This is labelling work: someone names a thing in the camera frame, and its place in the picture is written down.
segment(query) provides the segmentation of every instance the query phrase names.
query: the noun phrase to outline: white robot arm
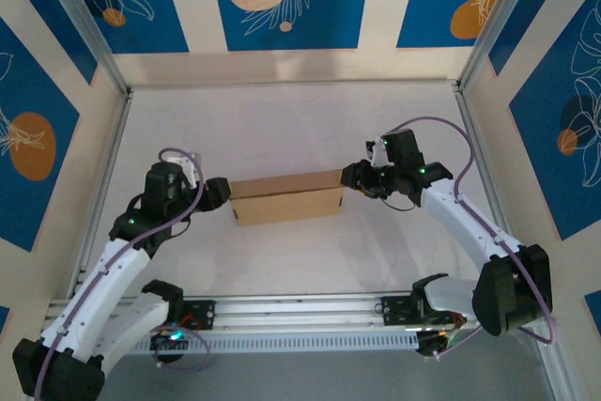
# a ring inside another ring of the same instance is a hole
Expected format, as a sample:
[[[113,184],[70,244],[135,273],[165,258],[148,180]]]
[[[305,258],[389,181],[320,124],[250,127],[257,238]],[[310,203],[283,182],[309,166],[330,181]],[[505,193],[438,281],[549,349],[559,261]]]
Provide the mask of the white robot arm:
[[[492,335],[550,318],[548,256],[540,246],[524,246],[503,232],[459,191],[442,164],[425,164],[413,131],[393,131],[366,145],[370,160],[345,168],[342,183],[372,198],[407,195],[445,226],[480,274],[478,281],[437,274],[416,282],[412,300],[422,316],[459,313]]]
[[[172,225],[229,199],[225,178],[205,183],[198,157],[178,152],[183,156],[164,159],[161,154],[148,171],[144,193],[116,219],[99,262],[64,312],[36,343],[23,339],[15,348],[13,361],[25,394],[96,400],[106,375],[125,353],[153,329],[181,320],[183,291],[161,281],[146,285],[125,314],[113,315],[131,282],[172,238]]]

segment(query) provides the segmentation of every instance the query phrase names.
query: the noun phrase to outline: enclosure wall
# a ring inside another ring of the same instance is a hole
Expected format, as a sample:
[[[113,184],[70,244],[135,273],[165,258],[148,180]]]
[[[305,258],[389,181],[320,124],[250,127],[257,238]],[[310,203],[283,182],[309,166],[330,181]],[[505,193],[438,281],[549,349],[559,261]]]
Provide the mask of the enclosure wall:
[[[0,0],[0,387],[12,350],[63,298],[122,96],[56,0]]]
[[[456,78],[496,0],[85,0],[127,82]]]
[[[549,253],[554,314],[591,399],[601,396],[600,37],[601,0],[519,0],[464,86],[514,233]]]

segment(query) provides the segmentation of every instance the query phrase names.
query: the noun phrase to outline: white floor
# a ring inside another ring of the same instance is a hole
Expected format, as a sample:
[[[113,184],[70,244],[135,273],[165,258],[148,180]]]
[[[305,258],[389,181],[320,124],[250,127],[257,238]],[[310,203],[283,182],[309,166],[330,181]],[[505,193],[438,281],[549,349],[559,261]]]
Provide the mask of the white floor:
[[[146,171],[163,147],[200,152],[205,177],[242,180],[338,169],[364,158],[365,140],[422,115],[461,124],[449,83],[136,91],[89,268],[115,218],[144,189]],[[413,129],[427,162],[440,161],[459,173],[469,152],[455,131],[436,123]],[[489,212],[475,167],[462,190]],[[409,206],[400,195],[390,201]],[[347,190],[343,212],[329,218],[238,227],[228,205],[198,213],[185,235],[161,247],[127,295],[153,278],[197,296],[404,290],[439,271],[476,277],[465,253],[425,212],[398,213]]]

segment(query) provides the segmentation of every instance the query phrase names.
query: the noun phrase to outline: cardboard box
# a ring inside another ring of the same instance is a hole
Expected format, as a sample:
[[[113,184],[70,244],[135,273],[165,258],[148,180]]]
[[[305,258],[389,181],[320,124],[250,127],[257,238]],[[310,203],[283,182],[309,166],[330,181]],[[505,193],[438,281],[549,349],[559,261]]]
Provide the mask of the cardboard box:
[[[341,170],[230,182],[238,225],[278,223],[340,212]]]

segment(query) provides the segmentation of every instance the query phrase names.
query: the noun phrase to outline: purple cable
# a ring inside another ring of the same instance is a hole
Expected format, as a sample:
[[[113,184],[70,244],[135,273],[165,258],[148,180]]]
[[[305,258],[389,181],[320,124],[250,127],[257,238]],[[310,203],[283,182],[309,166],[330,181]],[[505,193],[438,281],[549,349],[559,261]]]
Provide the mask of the purple cable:
[[[205,368],[207,368],[208,364],[210,363],[210,346],[208,345],[207,340],[205,340],[198,332],[196,331],[192,331],[190,329],[186,329],[186,328],[182,328],[181,326],[158,326],[155,329],[152,330],[153,332],[161,332],[161,331],[184,331],[186,333],[188,333],[189,335],[191,335],[192,337],[194,337],[196,340],[198,340],[203,347],[205,348],[205,351],[207,352],[205,359],[203,360],[202,363],[196,365],[196,366],[172,366],[172,365],[167,365],[163,362],[161,362],[159,360],[159,349],[161,348],[161,346],[163,345],[158,345],[157,348],[154,350],[154,354],[153,354],[153,358],[155,360],[155,362],[158,364],[160,363],[162,368],[166,368],[167,370],[174,370],[174,371],[180,371],[182,373],[196,373],[199,371],[204,370]]]
[[[177,149],[175,147],[166,147],[161,152],[159,152],[159,160],[161,160],[161,162],[164,162],[164,158],[162,156],[164,154],[166,154],[167,152],[176,152],[176,153],[186,157],[188,160],[190,160],[190,162],[192,162],[192,164],[194,165],[194,168],[198,172],[198,176],[199,176],[198,193],[196,194],[196,197],[194,198],[191,205],[188,208],[186,208],[181,214],[179,214],[176,218],[169,221],[168,223],[162,224],[158,227],[155,227],[154,229],[148,230],[144,234],[140,235],[139,237],[133,239],[132,241],[128,242],[125,246],[123,246],[113,256],[113,258],[111,258],[108,261],[108,263],[106,264],[105,268],[106,268],[107,272],[111,269],[111,267],[115,264],[115,262],[119,258],[121,258],[123,256],[123,254],[125,254],[129,249],[131,249],[133,246],[135,246],[137,243],[139,243],[143,239],[147,239],[148,237],[156,234],[157,232],[161,232],[162,230],[166,229],[167,227],[171,227],[172,225],[179,223],[181,220],[183,220],[184,218],[189,216],[191,213],[193,213],[194,209],[200,202],[200,198],[203,195],[204,185],[205,185],[205,181],[203,179],[203,173],[200,168],[200,163],[196,161],[196,159],[193,157],[192,154],[190,154],[184,150]],[[78,314],[78,312],[81,310],[82,306],[84,305],[85,300],[90,295],[90,293],[94,290],[94,288],[98,285],[98,283],[100,282],[100,279],[102,279],[102,277],[105,274],[106,273],[99,272],[96,274],[96,276],[94,276],[94,279],[92,279],[92,282],[90,282],[90,285],[87,286],[87,289],[84,291],[84,293],[82,294],[80,299],[77,300],[77,302],[73,306],[73,309],[71,310],[71,312],[65,319],[65,322],[63,323],[64,331],[67,331],[69,329],[71,322],[73,321],[75,316]],[[36,390],[34,391],[34,400],[35,401],[41,401],[41,390],[42,390],[42,387],[44,384],[44,379],[46,378],[46,373],[48,373],[48,368],[50,366],[50,360],[52,359],[54,353],[56,352],[56,349],[58,348],[58,345],[60,344],[60,341],[63,339],[63,337],[65,335],[66,334],[64,332],[59,332],[56,334],[56,337],[54,338],[54,340],[50,346],[50,349],[48,350],[48,353],[46,354],[46,357],[44,358],[44,362],[42,363],[41,368],[39,370],[38,380],[36,381]]]
[[[398,131],[400,129],[403,129],[404,127],[408,126],[409,124],[412,124],[412,123],[418,122],[418,121],[436,121],[436,122],[441,122],[443,124],[446,124],[447,126],[450,126],[453,129],[455,129],[456,131],[458,131],[459,134],[461,136],[463,136],[463,138],[468,143],[468,146],[470,147],[470,159],[468,161],[468,164],[466,164],[466,167],[463,168],[463,170],[459,173],[459,176],[455,180],[455,185],[454,185],[453,191],[454,191],[454,194],[455,194],[455,198],[457,198],[457,200],[459,201],[459,205],[461,207],[463,207],[465,209],[465,211],[467,211],[467,213],[469,213],[470,216],[474,220],[476,220],[478,222],[478,224],[480,224],[486,230],[486,232],[490,235],[490,237],[492,237],[494,239],[495,237],[497,237],[497,233],[495,232],[495,230],[492,227],[490,227],[490,225],[488,225],[488,223],[478,213],[476,213],[473,210],[473,208],[471,208],[465,201],[459,199],[459,184],[461,183],[461,180],[463,179],[463,177],[470,170],[470,168],[473,165],[473,163],[475,161],[475,158],[476,158],[476,152],[475,152],[475,149],[474,149],[474,146],[473,146],[473,142],[471,141],[470,137],[465,133],[465,131],[463,131],[454,122],[452,122],[452,121],[450,121],[448,119],[444,119],[442,117],[437,117],[437,116],[418,116],[418,117],[414,117],[413,119],[410,119],[409,121],[404,122],[400,126],[395,127],[391,131],[388,131],[386,134],[392,133],[394,131]],[[542,336],[540,336],[540,335],[538,335],[538,334],[536,334],[534,332],[531,332],[528,329],[523,328],[523,327],[520,327],[519,329],[522,332],[528,334],[530,337],[532,337],[532,338],[534,338],[534,339],[536,339],[536,340],[538,340],[538,341],[540,341],[542,343],[545,343],[547,345],[554,344],[557,341],[557,331],[556,331],[556,328],[555,328],[555,320],[553,319],[553,316],[551,315],[551,312],[548,309],[547,303],[543,299],[543,295],[541,294],[541,292],[539,291],[538,287],[534,283],[534,280],[532,279],[532,277],[530,276],[530,274],[526,270],[526,267],[524,267],[524,265],[522,264],[522,262],[519,260],[519,258],[517,258],[517,255],[511,250],[511,248],[507,245],[507,243],[505,243],[505,241],[502,240],[502,241],[499,242],[499,245],[507,253],[507,255],[509,255],[509,258],[511,258],[512,261],[516,264],[517,269],[519,270],[519,272],[522,273],[522,276],[524,276],[524,279],[526,280],[526,283],[530,287],[530,290],[532,290],[532,294],[536,298],[536,301],[541,306],[541,309],[543,311],[543,315],[545,316],[545,320],[546,320],[546,322],[548,324],[549,338],[542,337]],[[472,336],[474,336],[477,332],[479,332],[481,329],[482,329],[481,326],[478,327],[478,328],[476,328],[470,335],[468,335],[465,339],[463,339],[457,345],[455,345],[454,347],[452,347],[450,349],[447,349],[447,350],[441,352],[440,354],[438,354],[438,357],[446,354],[447,352],[451,351],[452,349],[455,349],[456,347],[458,347],[462,343],[466,342]]]

